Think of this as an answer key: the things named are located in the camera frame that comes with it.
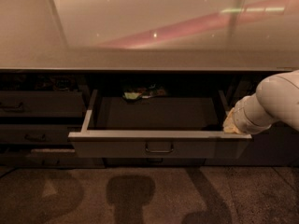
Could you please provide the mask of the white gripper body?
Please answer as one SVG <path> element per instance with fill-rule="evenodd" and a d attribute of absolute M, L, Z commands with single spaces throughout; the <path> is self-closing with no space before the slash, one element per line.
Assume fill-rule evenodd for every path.
<path fill-rule="evenodd" d="M 268 130 L 278 120 L 266 112 L 255 94 L 245 96 L 234 107 L 233 121 L 245 134 L 257 134 Z"/>

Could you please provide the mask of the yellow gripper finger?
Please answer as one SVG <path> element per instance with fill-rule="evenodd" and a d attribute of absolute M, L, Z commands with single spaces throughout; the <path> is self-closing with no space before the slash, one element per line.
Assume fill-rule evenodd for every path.
<path fill-rule="evenodd" d="M 233 109 L 231 109 L 227 114 L 227 117 L 222 124 L 222 128 L 225 133 L 241 134 L 241 131 L 235 126 Z"/>

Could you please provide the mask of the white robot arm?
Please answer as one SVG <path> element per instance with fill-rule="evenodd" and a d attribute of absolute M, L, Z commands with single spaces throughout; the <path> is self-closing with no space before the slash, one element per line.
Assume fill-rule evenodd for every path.
<path fill-rule="evenodd" d="M 299 131 L 299 72 L 263 79 L 251 96 L 240 99 L 223 122 L 225 133 L 257 134 L 282 121 Z"/>

